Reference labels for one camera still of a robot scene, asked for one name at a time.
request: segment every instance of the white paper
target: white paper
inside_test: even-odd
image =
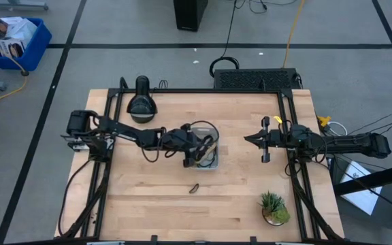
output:
[[[368,170],[360,166],[360,164],[358,164],[355,161],[350,162],[350,165],[346,169],[346,173],[354,178],[360,178],[362,176],[366,176],[370,174]],[[341,179],[341,182],[352,180],[352,178],[349,176],[344,174]],[[372,188],[372,190],[380,194],[382,187],[375,187]],[[378,201],[378,196],[373,194],[369,190],[357,191],[355,193],[345,194],[342,195],[342,197],[345,198],[347,201],[351,202],[353,205],[357,206],[359,209],[366,212],[368,215],[372,215],[374,206]]]

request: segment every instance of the wooden table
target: wooden table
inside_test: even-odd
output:
[[[310,91],[293,91],[299,124],[319,132]],[[107,90],[91,90],[87,110],[102,114]],[[156,163],[147,162],[134,143],[116,141],[108,195],[101,229],[101,240],[224,241],[259,242],[300,241],[291,179],[284,173],[286,150],[270,148],[271,161],[261,163],[262,150],[243,137],[261,129],[263,116],[271,118],[270,129],[278,123],[277,96],[271,94],[154,94],[159,113],[151,122],[138,125],[126,113],[132,94],[124,94],[120,122],[138,129],[179,128],[184,123],[208,120],[220,131],[220,165],[215,171],[182,167],[183,153]],[[72,175],[88,157],[75,153]],[[76,176],[67,194],[62,228],[67,230],[86,205],[93,164]],[[340,215],[326,168],[308,164],[316,208],[333,230],[344,237]],[[199,183],[199,190],[189,190]],[[260,194],[270,190],[285,199],[291,215],[280,227],[268,225],[261,216]],[[308,211],[304,216],[308,237],[312,230]]]

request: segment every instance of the black computer tower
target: black computer tower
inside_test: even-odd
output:
[[[208,0],[174,0],[176,28],[197,31]]]

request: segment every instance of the yellow cable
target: yellow cable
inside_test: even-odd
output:
[[[293,36],[294,29],[296,28],[297,20],[299,20],[300,12],[302,11],[302,7],[304,6],[304,3],[305,3],[305,0],[301,0],[299,10],[297,11],[296,18],[294,19],[293,26],[291,27],[289,41],[287,42],[287,49],[285,50],[284,65],[282,65],[282,68],[285,68],[285,65],[287,64],[287,59],[289,57],[291,37]]]
[[[19,68],[22,70],[22,72],[26,72],[26,71],[24,70],[24,68],[22,67],[22,65],[19,65],[19,63],[18,63],[17,61],[15,61],[12,57],[8,57],[8,58],[9,58],[11,61],[13,61],[13,63],[15,63],[17,66],[19,66]],[[27,84],[27,77],[25,76],[24,83],[22,84],[22,86],[21,86],[20,88],[18,88],[18,89],[16,89],[16,90],[12,91],[12,92],[10,92],[10,93],[8,93],[8,94],[6,94],[6,95],[1,96],[0,99],[4,99],[4,98],[7,97],[7,96],[13,95],[14,93],[17,93],[17,92],[21,91],[21,90],[25,87],[26,84]]]

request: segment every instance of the black device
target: black device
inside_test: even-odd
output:
[[[197,31],[208,0],[174,0],[176,28]]]
[[[294,68],[217,69],[214,88],[279,90],[300,89],[301,78]]]
[[[97,126],[96,129],[91,129],[91,121]],[[212,146],[216,146],[215,143],[218,141],[218,133],[217,138],[212,135],[198,137],[191,131],[190,124],[171,131],[167,131],[164,127],[139,130],[89,110],[73,111],[66,133],[69,136],[63,137],[69,141],[69,147],[73,148],[78,144],[73,141],[81,139],[89,147],[91,159],[95,161],[106,160],[109,147],[106,138],[116,136],[134,142],[142,150],[166,151],[166,157],[173,156],[175,152],[184,152],[185,158],[182,162],[184,167],[195,166],[203,160],[205,154],[209,154]]]
[[[291,124],[286,133],[281,131],[281,124],[279,124],[278,129],[268,131],[269,125],[270,119],[268,116],[265,116],[261,120],[263,129],[254,135],[244,137],[246,141],[263,149],[263,156],[261,157],[261,162],[263,163],[270,161],[269,147],[289,149],[289,154],[293,155],[298,163],[311,162],[312,158],[318,154],[324,154],[324,156],[320,161],[316,162],[322,162],[326,154],[361,153],[378,159],[383,159],[391,154],[387,138],[377,133],[323,137],[299,124]],[[295,194],[303,201],[310,211],[311,217],[315,219],[327,238],[343,242],[344,240],[326,223],[325,219],[315,208],[312,200],[307,197],[297,176],[293,177],[292,175],[291,179]]]
[[[147,123],[157,113],[157,105],[149,96],[149,79],[146,76],[139,76],[135,80],[135,95],[128,103],[127,112],[137,123]]]

